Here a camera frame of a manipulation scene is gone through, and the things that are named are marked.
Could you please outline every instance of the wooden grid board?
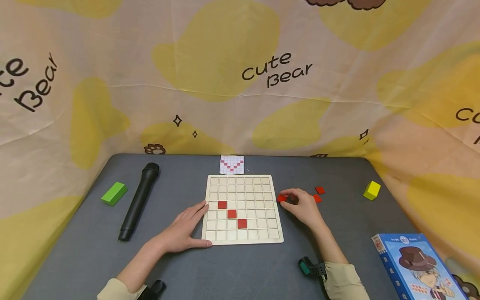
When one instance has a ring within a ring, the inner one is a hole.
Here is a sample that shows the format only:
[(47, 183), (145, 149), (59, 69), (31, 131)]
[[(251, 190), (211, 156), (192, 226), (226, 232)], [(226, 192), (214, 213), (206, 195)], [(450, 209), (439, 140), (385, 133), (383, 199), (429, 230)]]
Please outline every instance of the wooden grid board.
[(270, 175), (209, 175), (202, 239), (213, 245), (282, 243)]

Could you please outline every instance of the sleeve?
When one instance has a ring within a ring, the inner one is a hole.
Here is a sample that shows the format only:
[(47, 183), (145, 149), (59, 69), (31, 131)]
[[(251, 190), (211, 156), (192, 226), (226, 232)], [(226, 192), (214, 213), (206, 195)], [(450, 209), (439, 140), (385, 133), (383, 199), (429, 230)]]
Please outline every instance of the sleeve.
[(325, 291), (330, 300), (370, 300), (352, 264), (325, 262)]
[(112, 278), (96, 298), (97, 300), (137, 300), (145, 288), (146, 285), (143, 285), (136, 293), (129, 293), (123, 282)]

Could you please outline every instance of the left hand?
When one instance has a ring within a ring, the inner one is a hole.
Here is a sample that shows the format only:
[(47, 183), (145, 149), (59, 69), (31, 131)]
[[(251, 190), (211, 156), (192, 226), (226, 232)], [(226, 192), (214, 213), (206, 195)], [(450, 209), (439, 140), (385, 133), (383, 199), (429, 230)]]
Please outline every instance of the left hand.
[(185, 209), (173, 220), (170, 226), (155, 236), (152, 241), (155, 241), (165, 253), (182, 252), (190, 248), (211, 247), (211, 241), (193, 239), (190, 236), (207, 210), (208, 204), (205, 200)]

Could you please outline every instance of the green wooden block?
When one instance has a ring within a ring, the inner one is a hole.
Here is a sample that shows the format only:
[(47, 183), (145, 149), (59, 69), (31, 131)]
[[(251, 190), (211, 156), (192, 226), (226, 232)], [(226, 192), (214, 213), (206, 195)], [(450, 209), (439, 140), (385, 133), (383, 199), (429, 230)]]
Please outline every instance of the green wooden block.
[(114, 206), (120, 198), (128, 191), (125, 184), (116, 182), (112, 187), (102, 196), (103, 202), (110, 206)]

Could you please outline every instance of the blue box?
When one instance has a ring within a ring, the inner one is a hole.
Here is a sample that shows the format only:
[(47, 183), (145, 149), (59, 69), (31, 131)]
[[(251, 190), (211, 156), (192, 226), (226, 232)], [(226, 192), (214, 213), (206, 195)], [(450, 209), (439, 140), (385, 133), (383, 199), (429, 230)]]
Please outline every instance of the blue box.
[(372, 241), (401, 300), (468, 300), (423, 234), (377, 234)]

